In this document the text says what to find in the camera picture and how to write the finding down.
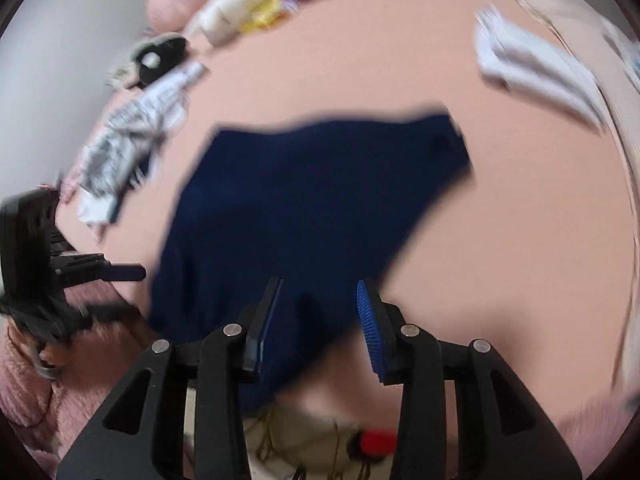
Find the person's left hand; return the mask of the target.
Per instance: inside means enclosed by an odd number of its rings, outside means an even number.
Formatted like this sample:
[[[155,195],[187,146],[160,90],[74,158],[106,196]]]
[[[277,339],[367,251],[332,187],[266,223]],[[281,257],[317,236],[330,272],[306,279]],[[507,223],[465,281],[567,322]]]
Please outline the person's left hand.
[[[126,328],[126,331],[130,333],[131,337],[137,341],[141,348],[146,348],[158,338],[157,334],[146,325],[145,320],[124,323],[122,326]],[[17,348],[17,351],[20,352],[25,359],[30,361],[32,359],[32,348],[38,347],[38,344],[32,339],[32,336],[24,334],[14,321],[8,322],[6,334],[8,335],[9,341]],[[69,346],[49,344],[39,352],[39,357],[41,361],[54,367],[63,367],[72,360],[72,349]]]

